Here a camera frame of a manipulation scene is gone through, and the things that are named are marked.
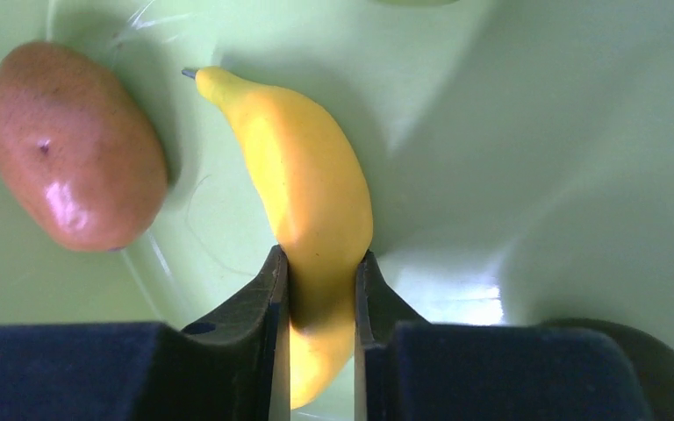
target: green container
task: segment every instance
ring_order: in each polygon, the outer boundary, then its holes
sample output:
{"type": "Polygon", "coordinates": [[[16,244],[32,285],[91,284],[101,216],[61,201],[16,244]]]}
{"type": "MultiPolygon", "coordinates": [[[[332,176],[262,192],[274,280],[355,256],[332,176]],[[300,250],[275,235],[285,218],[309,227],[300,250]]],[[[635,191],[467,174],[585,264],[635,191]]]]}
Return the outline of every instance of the green container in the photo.
{"type": "MultiPolygon", "coordinates": [[[[218,64],[299,90],[363,164],[384,275],[436,322],[602,318],[674,349],[674,2],[0,0],[30,39],[109,66],[173,187],[120,253],[71,253],[0,180],[0,324],[181,327],[275,244],[221,114],[180,75],[218,64]]],[[[293,419],[352,419],[352,363],[293,419]]]]}

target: green surface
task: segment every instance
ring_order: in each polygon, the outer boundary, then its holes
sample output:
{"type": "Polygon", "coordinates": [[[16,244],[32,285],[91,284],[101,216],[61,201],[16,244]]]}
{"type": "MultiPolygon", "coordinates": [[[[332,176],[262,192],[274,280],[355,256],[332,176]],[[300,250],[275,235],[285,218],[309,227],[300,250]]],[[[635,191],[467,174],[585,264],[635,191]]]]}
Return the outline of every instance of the green surface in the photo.
{"type": "MultiPolygon", "coordinates": [[[[0,182],[0,323],[182,326],[251,279],[274,239],[231,130],[179,73],[223,58],[339,120],[372,248],[426,317],[607,318],[674,347],[674,2],[399,3],[0,1],[0,60],[52,39],[110,66],[174,176],[150,232],[107,254],[54,245],[0,182]]],[[[294,419],[351,409],[348,367],[294,419]]]]}

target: potato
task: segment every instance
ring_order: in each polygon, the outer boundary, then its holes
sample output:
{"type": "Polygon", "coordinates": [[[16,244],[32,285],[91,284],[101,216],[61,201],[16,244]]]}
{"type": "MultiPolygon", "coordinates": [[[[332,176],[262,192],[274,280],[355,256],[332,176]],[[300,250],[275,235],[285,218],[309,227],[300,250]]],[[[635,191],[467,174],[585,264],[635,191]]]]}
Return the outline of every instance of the potato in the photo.
{"type": "Polygon", "coordinates": [[[44,41],[0,64],[0,175],[56,243],[82,252],[138,238],[169,185],[155,129],[118,78],[44,41]]]}

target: brown potato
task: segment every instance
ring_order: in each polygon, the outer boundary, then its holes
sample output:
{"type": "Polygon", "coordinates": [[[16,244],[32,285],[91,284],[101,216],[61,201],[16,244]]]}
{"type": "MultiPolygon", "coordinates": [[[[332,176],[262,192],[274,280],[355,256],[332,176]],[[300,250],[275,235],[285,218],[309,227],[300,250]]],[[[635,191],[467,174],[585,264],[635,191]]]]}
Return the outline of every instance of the brown potato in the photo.
{"type": "Polygon", "coordinates": [[[156,132],[118,78],[43,41],[0,64],[0,174],[55,242],[85,252],[140,236],[169,185],[156,132]]]}

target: banana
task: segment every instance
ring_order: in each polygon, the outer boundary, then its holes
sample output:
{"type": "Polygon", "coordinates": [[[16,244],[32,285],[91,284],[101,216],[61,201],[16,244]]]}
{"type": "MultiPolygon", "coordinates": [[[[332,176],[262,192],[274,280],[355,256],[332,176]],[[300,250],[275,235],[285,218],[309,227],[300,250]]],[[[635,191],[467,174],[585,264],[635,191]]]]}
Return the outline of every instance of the banana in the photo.
{"type": "Polygon", "coordinates": [[[355,271],[373,239],[347,137],[310,98],[218,66],[184,70],[226,117],[290,273],[290,407],[314,400],[355,344],[355,271]]]}

